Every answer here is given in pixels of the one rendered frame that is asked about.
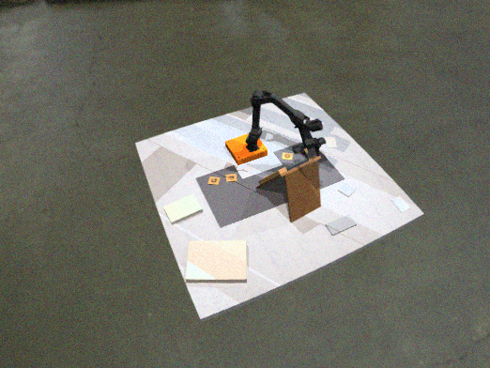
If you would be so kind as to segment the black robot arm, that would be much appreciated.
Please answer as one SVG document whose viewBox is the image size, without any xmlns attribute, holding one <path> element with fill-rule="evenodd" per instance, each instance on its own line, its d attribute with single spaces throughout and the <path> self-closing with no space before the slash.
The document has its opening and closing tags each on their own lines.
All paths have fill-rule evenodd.
<svg viewBox="0 0 490 368">
<path fill-rule="evenodd" d="M 288 115 L 290 120 L 294 123 L 294 125 L 296 125 L 294 129 L 299 128 L 300 135 L 306 135 L 312 131 L 323 130 L 323 123 L 321 120 L 319 120 L 319 118 L 310 121 L 310 117 L 304 115 L 300 110 L 292 108 L 275 93 L 256 90 L 252 95 L 251 103 L 253 107 L 253 123 L 252 129 L 245 141 L 246 144 L 248 144 L 246 147 L 250 152 L 260 149 L 260 147 L 257 145 L 257 141 L 260 139 L 263 129 L 259 126 L 262 104 L 273 103 L 283 113 Z M 304 123 L 304 121 L 306 122 Z M 310 138 L 304 139 L 304 144 L 306 145 L 307 150 L 315 148 L 315 145 L 317 144 L 316 137 L 313 138 L 311 135 Z"/>
</svg>

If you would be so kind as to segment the grey flat rectangular tile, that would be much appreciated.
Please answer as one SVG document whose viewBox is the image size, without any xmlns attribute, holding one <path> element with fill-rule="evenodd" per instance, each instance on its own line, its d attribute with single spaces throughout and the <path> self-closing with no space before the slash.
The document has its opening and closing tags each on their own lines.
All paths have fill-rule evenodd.
<svg viewBox="0 0 490 368">
<path fill-rule="evenodd" d="M 332 235 L 336 235 L 355 225 L 357 224 L 354 222 L 354 220 L 352 220 L 351 216 L 346 215 L 341 219 L 326 224 L 326 227 L 329 229 L 329 232 Z"/>
</svg>

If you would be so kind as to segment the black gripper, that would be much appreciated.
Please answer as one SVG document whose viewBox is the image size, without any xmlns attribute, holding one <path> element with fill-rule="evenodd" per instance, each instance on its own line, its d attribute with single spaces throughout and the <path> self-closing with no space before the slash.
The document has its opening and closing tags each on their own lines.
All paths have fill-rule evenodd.
<svg viewBox="0 0 490 368">
<path fill-rule="evenodd" d="M 304 156 L 306 157 L 306 159 L 308 159 L 308 160 L 309 160 L 309 158 L 308 158 L 308 156 L 307 156 L 307 154 L 306 154 L 306 151 L 304 151 L 304 149 L 305 149 L 305 148 L 307 148 L 307 147 L 306 147 L 306 145 L 304 144 L 304 139 L 308 139 L 308 138 L 310 138 L 310 136 L 311 136 L 311 135 L 312 135 L 311 133 L 308 133 L 308 134 L 306 134 L 306 135 L 300 135 L 300 136 L 301 136 L 301 139 L 302 139 L 303 146 L 301 146 L 301 147 L 299 147 L 299 146 L 293 146 L 293 147 L 292 147 L 292 150 L 293 150 L 293 152 L 294 152 L 295 154 L 297 154 L 297 153 L 303 153 L 303 155 L 304 155 Z M 319 156 L 318 156 L 318 153 L 319 153 L 319 148 L 321 147 L 321 145 L 323 145 L 323 144 L 325 144 L 325 143 L 326 143 L 326 139 L 325 139 L 325 138 L 323 138 L 323 137 L 320 137 L 320 138 L 317 138 L 316 140 L 317 140 L 317 144 L 315 145 L 315 149 L 316 149 L 317 157 L 319 157 Z"/>
</svg>

